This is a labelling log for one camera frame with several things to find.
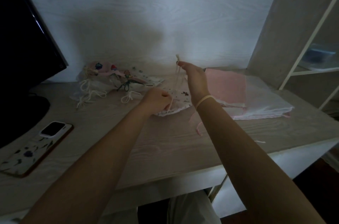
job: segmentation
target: hand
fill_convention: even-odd
[[[207,88],[207,78],[201,67],[188,62],[179,61],[178,65],[186,71],[188,76],[191,101],[194,106],[206,95],[210,95]]]
[[[160,88],[152,88],[142,98],[139,107],[150,116],[160,111],[168,110],[171,101],[172,97],[168,92]]]

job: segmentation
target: monitor stand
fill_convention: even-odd
[[[6,136],[0,138],[0,148],[8,145],[34,127],[49,110],[50,103],[45,97],[26,96],[11,98],[6,102],[9,113],[6,114],[4,127]]]

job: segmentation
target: wrist band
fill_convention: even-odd
[[[213,96],[211,95],[206,95],[205,97],[203,97],[198,103],[197,103],[197,106],[195,106],[195,109],[198,108],[198,106],[200,105],[200,103],[202,103],[203,101],[205,101],[207,98],[213,98]]]

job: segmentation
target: floral phone case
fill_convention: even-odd
[[[73,128],[73,125],[65,123],[65,126],[53,137],[46,137],[39,133],[7,160],[3,161],[0,164],[0,172],[18,178],[27,176]]]

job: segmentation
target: pants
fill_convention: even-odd
[[[100,219],[99,224],[138,224],[137,209],[121,211]],[[204,191],[196,191],[170,199],[167,224],[221,224]]]

